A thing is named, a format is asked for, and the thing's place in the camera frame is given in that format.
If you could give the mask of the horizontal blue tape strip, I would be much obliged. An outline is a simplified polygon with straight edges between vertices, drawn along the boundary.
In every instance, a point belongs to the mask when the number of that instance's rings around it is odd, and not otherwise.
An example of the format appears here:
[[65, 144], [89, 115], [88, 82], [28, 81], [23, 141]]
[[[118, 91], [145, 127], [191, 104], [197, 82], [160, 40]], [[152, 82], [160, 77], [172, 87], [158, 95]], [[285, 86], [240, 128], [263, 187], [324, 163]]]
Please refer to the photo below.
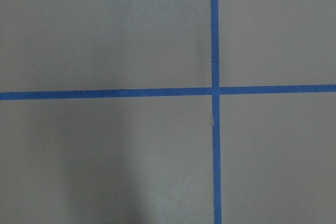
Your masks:
[[93, 98], [174, 97], [200, 95], [238, 95], [273, 93], [319, 93], [335, 92], [334, 84], [292, 86], [247, 86], [219, 88], [155, 88], [116, 90], [68, 90], [68, 91], [23, 91], [2, 92], [1, 100], [58, 100]]

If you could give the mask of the vertical blue tape strip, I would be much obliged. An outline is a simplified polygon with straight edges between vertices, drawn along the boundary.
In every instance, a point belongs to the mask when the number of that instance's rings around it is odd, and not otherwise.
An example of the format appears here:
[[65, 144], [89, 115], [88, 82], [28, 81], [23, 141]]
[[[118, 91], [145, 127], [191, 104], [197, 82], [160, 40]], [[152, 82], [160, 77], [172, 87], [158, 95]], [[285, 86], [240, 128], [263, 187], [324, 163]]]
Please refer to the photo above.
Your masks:
[[214, 222], [222, 223], [218, 0], [211, 0]]

